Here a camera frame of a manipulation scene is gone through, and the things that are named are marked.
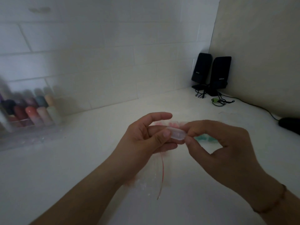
white desk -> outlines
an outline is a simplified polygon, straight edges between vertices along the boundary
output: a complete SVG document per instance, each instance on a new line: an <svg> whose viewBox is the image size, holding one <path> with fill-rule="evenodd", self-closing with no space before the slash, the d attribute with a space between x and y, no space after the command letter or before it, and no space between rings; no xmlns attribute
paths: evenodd
<svg viewBox="0 0 300 225"><path fill-rule="evenodd" d="M158 111L173 120L212 119L246 128L258 160L300 196L300 136L277 125L264 110L237 101L216 107L191 88L153 95L67 117L63 137L0 153L0 224L28 224L103 162L141 116ZM218 143L203 143L209 152ZM122 187L100 224L264 224L237 194L208 176L185 145L154 156L135 187Z"/></svg>

bracelet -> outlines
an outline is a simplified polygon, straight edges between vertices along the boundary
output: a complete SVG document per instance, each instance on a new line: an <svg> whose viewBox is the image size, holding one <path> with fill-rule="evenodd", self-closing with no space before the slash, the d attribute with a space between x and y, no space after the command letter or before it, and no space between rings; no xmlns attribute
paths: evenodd
<svg viewBox="0 0 300 225"><path fill-rule="evenodd" d="M271 206L269 206L268 208L265 208L264 210L261 210L261 211L257 211L257 210L255 210L254 208L252 208L253 211L256 212L256 213L258 213L258 214L265 214L265 213L268 213L269 211L271 211L271 210L272 210L273 208L275 208L277 205L279 205L279 204L280 204L280 201L281 201L282 199L284 199L285 193L287 192L287 187L286 187L285 185L283 185L283 184L282 184L282 186L283 186L283 192L282 192L282 194L280 195L280 198L279 198L277 201L275 201L275 202L273 203L273 205L271 205Z"/></svg>

forearm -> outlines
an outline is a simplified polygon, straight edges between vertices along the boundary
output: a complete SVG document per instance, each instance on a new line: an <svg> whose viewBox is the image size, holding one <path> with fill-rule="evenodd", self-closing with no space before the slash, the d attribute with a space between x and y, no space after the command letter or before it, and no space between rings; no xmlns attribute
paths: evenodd
<svg viewBox="0 0 300 225"><path fill-rule="evenodd" d="M97 224L120 186L105 161L31 225Z"/></svg>
<svg viewBox="0 0 300 225"><path fill-rule="evenodd" d="M279 204L269 212L260 214L267 224L300 224L300 200L290 191L287 191L284 198L280 199L282 193L282 184L265 173L261 177L252 179L247 187L239 192L257 211L273 206L274 202L279 200Z"/></svg>

white brick wall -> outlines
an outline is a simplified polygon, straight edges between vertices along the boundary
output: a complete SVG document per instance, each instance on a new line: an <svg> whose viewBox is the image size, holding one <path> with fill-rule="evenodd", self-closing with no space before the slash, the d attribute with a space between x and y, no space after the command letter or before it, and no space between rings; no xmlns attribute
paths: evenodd
<svg viewBox="0 0 300 225"><path fill-rule="evenodd" d="M189 87L218 3L0 0L0 92L51 93L71 114Z"/></svg>

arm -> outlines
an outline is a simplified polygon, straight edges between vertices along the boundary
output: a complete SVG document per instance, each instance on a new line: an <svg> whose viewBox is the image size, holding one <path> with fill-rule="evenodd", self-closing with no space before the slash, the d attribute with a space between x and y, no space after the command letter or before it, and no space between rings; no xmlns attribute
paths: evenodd
<svg viewBox="0 0 300 225"><path fill-rule="evenodd" d="M153 153L184 143L171 139L170 130L163 126L149 126L171 117L170 113L151 113L131 124L113 153L31 225L97 224L116 191Z"/></svg>
<svg viewBox="0 0 300 225"><path fill-rule="evenodd" d="M185 143L190 155L216 181L243 197L252 208L263 211L267 224L299 224L300 200L268 175L259 165L248 132L217 121L193 121L182 127L187 132ZM207 133L218 140L222 148L209 154L192 137Z"/></svg>

